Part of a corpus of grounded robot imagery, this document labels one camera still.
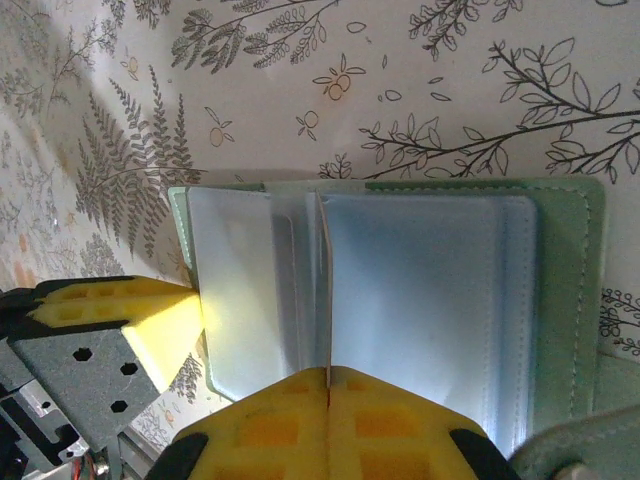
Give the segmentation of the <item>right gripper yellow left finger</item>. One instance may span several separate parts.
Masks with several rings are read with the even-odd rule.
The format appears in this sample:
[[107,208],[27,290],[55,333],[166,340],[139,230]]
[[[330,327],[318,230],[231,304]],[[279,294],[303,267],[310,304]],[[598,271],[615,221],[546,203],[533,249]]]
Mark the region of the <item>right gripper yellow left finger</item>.
[[291,375],[183,428],[148,479],[327,479],[323,368]]

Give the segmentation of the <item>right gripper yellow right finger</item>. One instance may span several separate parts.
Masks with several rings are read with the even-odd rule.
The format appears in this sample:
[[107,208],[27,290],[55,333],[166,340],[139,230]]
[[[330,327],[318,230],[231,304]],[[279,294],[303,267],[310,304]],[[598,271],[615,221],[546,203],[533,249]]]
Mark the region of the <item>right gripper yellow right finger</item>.
[[332,367],[331,479],[517,479],[470,418],[355,369]]

